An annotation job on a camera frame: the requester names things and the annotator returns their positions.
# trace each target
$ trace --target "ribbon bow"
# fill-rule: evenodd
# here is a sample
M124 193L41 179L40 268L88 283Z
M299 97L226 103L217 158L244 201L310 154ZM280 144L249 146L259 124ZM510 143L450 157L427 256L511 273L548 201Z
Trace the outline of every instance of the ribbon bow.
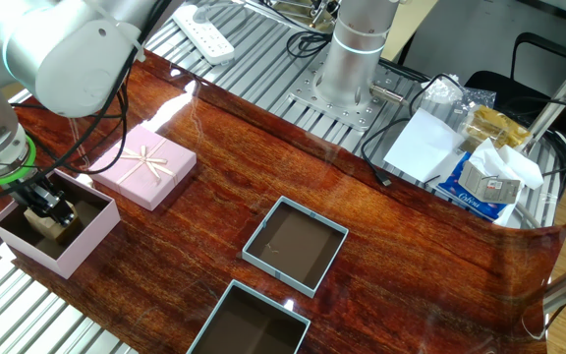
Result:
M139 167L143 166L144 164L147 165L147 168L150 170L150 172L152 172L154 176L156 176L157 181L160 181L161 179L161 176L158 174L157 170L174 177L174 172L159 165L159 163L166 164L167 163L166 159L151 158L151 156L158 150L158 148L160 148L160 145L157 146L157 148L154 148L152 152L148 155L147 147L145 146L141 146L141 154L137 154L136 152L130 150L129 148L124 147L124 152L127 154L122 154L119 158L137 159L139 163L135 167L133 167L130 171L128 171L124 176L122 176L122 178L120 178L120 180L117 181L117 184L119 185L122 182L124 182L128 177L130 177L130 175L135 173L135 171L137 171Z

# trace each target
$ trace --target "pink gift box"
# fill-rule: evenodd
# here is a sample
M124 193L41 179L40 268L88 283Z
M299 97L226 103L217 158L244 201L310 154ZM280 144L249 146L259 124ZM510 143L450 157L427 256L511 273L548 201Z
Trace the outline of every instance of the pink gift box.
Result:
M121 141L90 168L98 170L115 159ZM196 165L196 154L137 125L126 136L126 148L107 171L91 178L122 196L154 210Z
M42 237L25 218L26 208L16 202L0 212L0 237L10 247L68 279L119 223L120 216L112 198L67 174L55 170L48 178L65 192L65 199L78 213L80 223L72 230L69 241L60 245Z

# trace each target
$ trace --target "small cardboard box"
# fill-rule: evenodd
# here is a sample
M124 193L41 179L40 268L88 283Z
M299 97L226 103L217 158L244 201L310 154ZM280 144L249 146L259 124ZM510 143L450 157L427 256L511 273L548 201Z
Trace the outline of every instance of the small cardboard box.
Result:
M233 280L187 354L295 354L310 324Z
M108 166L121 146L117 142L91 166ZM153 211L196 165L196 154L137 125L126 136L117 163L90 177L129 200Z
M281 197L244 246L242 258L312 298L348 233Z
M49 180L65 192L80 223L69 241L60 245L42 237L29 225L25 207L10 203L0 212L0 237L10 247L68 279L110 230L120 221L115 201L67 174L54 170Z

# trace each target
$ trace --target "black cable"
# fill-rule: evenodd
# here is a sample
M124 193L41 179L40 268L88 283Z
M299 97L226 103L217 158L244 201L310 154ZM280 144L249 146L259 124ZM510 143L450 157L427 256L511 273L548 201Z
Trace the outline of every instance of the black cable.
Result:
M108 137L115 131L117 130L117 128L121 125L122 126L122 143L120 144L120 149L117 152L117 155L115 156L115 158L113 159L113 161L111 163L109 163L108 165L106 165L105 167L102 167L98 170L94 170L94 171L85 171L85 170L80 170L76 167L71 166L71 164L69 166L67 166L67 168L70 171L76 172L76 173L83 173L86 175L94 175L94 174L100 174L102 172L105 172L106 170L110 169L113 165L115 165L115 163L117 163L117 161L119 160L119 158L121 157L123 151L124 151L124 147L125 147L125 141L126 141L126 136L128 135L128 124L127 124L127 119L126 119L126 113L128 112L129 109L129 101L128 101L128 94L127 94L127 89L128 89L128 80L126 80L124 82L124 85L122 86L122 91L123 91L123 95L124 95L124 116L123 118L120 120L119 124L117 124L113 130L107 134L106 136L104 136L104 138L102 138L94 147L92 147L87 153L85 153L84 155L80 156L79 158L84 158L85 156L87 156L89 153L91 153L93 150L95 150L96 148L98 148L100 145L102 145L106 139L108 139Z
M123 118L115 125L115 127L113 127L113 129L110 130L110 132L108 132L108 134L106 134L99 142L97 142L97 144L95 144L95 146L93 146L91 149L89 149L86 153L82 154L81 156L77 157L76 159L68 162L67 164L63 164L63 167L69 169L72 172L75 173L84 173L84 174L96 174L94 173L94 171L82 171L80 169L77 169L76 167L72 166L72 163L75 163L85 157L88 157L89 154L91 154L93 151L95 151L96 149L98 149L100 146L102 146L106 140L113 135L113 133L115 133L115 131L117 130L117 128L119 128L120 126L123 127L123 125L125 124L125 120L126 120L126 112L127 112L127 107L125 106L125 103L122 100L121 94L117 95L119 101L120 101L120 107L122 108L122 111L125 112L124 114L122 114ZM42 149L45 153L47 153L47 155L49 155L52 159L56 160L58 158L58 156L56 155L56 153L54 151L52 151L49 147L47 147L45 144L43 144L40 140L38 140L32 133L30 132L26 132L26 134L34 141L34 143L36 144L37 147L39 147L40 149Z
M376 167L374 167L374 164L372 164L372 162L370 161L370 158L368 158L368 156L366 155L366 147L368 146L368 143L373 141L376 137L383 134L384 132L386 132L390 128L394 127L395 125L397 125L399 123L409 122L409 121L410 121L410 118L401 118L401 119L397 119L395 121L392 121L387 126L379 129L376 133L374 133L370 138L368 138L362 144L362 158L366 161L368 166L370 166L370 168L372 168L372 171L374 172L374 176L377 178L379 183L381 183L384 186L390 185L390 178L388 177L388 174L386 172L384 172L381 169L377 169Z
M150 15L150 21L146 24L145 28L141 31L141 35L138 39L138 42L140 44L143 44L143 42L145 41L145 39L147 38L149 33L153 30L156 22L158 22L160 20L160 17L162 16L164 9L166 9L167 6L169 6L169 4L171 2L171 0L159 0L159 1L161 1L162 4L158 7L155 5L155 7L154 7L155 13L153 15ZM60 158L58 158L54 162L54 164L52 166L50 166L49 168L46 168L45 170L36 173L34 176L32 176L31 178L27 179L24 182L18 183L15 186L12 186L12 187L4 190L4 191L1 191L0 192L0 198L8 196L12 193L19 191L22 188L25 188L25 187L28 187L28 186L34 184L38 180L44 178L52 170L63 165L63 163L66 163L67 159L76 152L76 150L80 147L80 145L86 139L88 139L88 137L91 135L93 130L99 125L99 122L101 121L102 117L106 114L106 111L110 107L112 100L115 98L115 95L119 91L121 83L126 78L127 74L129 73L130 68L131 68L132 64L134 63L138 54L139 54L139 50L137 48L133 48L133 50L131 51L131 54L129 55L128 59L124 63L124 66L122 67L122 70L121 70L121 72L118 76L118 79L115 82L115 85L114 85L113 89L111 90L110 94L108 95L108 99L104 103L104 106L99 111L99 113L97 114L97 117L95 117L95 120L91 123L91 125L88 127L88 129L86 129L86 131L78 139L78 141L75 142L74 145L67 152L65 152L65 154L63 154ZM118 155L121 155L121 153L123 152L124 147L125 147L125 143L126 143L126 139L123 139L121 146L120 146L120 149L119 149ZM115 159L113 162L111 162L106 168L112 167L116 162L117 162L117 159Z
M393 122L390 122L390 124L388 124L387 126L385 126L384 128L379 129L376 133L374 133L370 138L366 139L366 141L362 144L362 158L364 159L364 161L368 164L368 166L370 166L370 168L372 169L372 171L374 172L374 176L377 178L377 180L379 181L379 183L381 183L384 186L389 186L390 185L390 178L388 177L388 174L386 172L384 172L381 169L377 169L376 167L374 167L374 164L372 164L372 162L370 161L370 158L368 158L367 154L366 154L366 147L368 146L368 144L373 141L376 137L378 137L380 134L386 132L387 130L389 130L390 128L392 128L393 126L395 126L396 124L399 123L403 123L403 122L408 122L410 121L410 119L414 116L414 102L423 94L423 92L425 92L427 89L429 89L433 83L436 82L436 80L440 79L440 78L446 78L448 79L451 83L453 83L458 89L462 89L462 87L460 86L460 84L456 83L455 80L451 79L448 75L445 74L438 74L435 77L433 77L433 79L431 79L431 81L429 82L429 84L427 84L420 92L418 92L414 98L410 101L410 118L401 118L401 119L397 119Z
M385 69L388 69L392 72L394 72L395 74L405 77L406 79L410 79L412 81L417 81L419 83L424 83L424 82L428 82L430 80L430 77L420 73L414 69L410 69L408 67L404 67L402 65L393 63L385 58L381 58L379 59L379 65L382 66Z
M554 103L560 104L566 107L566 102L557 99L548 99L548 98L538 98L538 97L528 97L528 96L520 96L520 97L512 97L510 98L505 104L505 107L510 107L512 103L518 101L532 101L532 102L540 102L540 103Z
M538 97L527 97L527 96L520 96L520 97L513 97L510 100L508 100L505 104L504 107L505 108L510 108L510 106L512 105L512 103L518 102L518 101L533 101L533 102L540 102L540 103L554 103L554 104L560 104L566 107L566 102L557 100L557 99L547 99L547 98L538 98ZM527 114L533 114L533 113L538 113L541 112L542 110L539 111L532 111L532 112L525 112L525 113L514 113L513 115L507 114L509 117L513 117L513 119L515 120L521 120L521 116L527 115ZM532 124L531 122L527 122L526 120L523 120L523 122L521 122L524 126L529 126L530 124ZM551 175L555 175L558 173L564 173L561 177L560 177L560 181L562 184L562 187L560 189L560 194L559 194L559 198L561 198L566 190L566 142L562 142L562 146L560 144L560 142L562 141L562 139L560 138L560 136L552 131L545 131L545 134L543 135L544 138L546 138L548 140L548 142L551 144L551 146L554 148L554 150L556 150L556 153L558 155L559 160L561 160L560 162L560 168L557 168L555 170L549 171L549 172L545 172L542 174L542 177L546 177L546 176L551 176Z
M547 322L547 325L545 326L545 330L548 330L549 327L551 326L551 324L554 323L554 320L556 320L556 318L558 317L558 315L560 315L560 313L565 310L566 308L566 304L559 307L558 310L556 310L556 312L551 316L551 319L549 319L549 322Z
M15 165L14 163L3 163L0 162L0 166L13 166ZM27 168L49 168L49 166L37 166L37 165L25 165L25 164L21 164L21 165L15 165L17 167L23 168L23 167L27 167Z
M324 47L326 47L333 34L328 33L318 33L311 30L303 30L298 33L294 33L288 40L286 49L295 58L309 58L317 53L319 53ZM298 45L296 50L298 53L293 51L294 42L298 40Z

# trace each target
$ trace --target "metal mounting plate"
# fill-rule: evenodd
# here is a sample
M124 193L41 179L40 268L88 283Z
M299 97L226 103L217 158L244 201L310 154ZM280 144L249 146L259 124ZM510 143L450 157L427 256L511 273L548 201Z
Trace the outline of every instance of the metal mounting plate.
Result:
M300 101L302 104L319 111L329 118L340 121L342 124L350 126L357 131L363 132L368 130L372 122L379 115L379 112L381 112L385 101L375 97L366 105L342 107L334 102L327 102L314 91L313 79L320 69L320 66L324 64L327 55L326 52L327 50L323 50L316 55L307 68L294 81L290 86L290 96ZM387 71L379 65L377 65L375 70L374 82L382 86L386 86L391 82L390 79L388 79Z

